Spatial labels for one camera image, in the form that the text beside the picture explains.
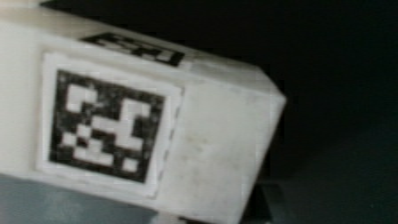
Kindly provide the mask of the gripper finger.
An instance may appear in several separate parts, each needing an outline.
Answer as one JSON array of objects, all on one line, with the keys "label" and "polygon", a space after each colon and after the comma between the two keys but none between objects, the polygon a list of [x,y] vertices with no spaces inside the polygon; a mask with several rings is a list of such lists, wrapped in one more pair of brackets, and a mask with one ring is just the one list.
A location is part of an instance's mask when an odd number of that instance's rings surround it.
[{"label": "gripper finger", "polygon": [[297,224],[283,189],[274,183],[254,186],[245,207],[245,224]]}]

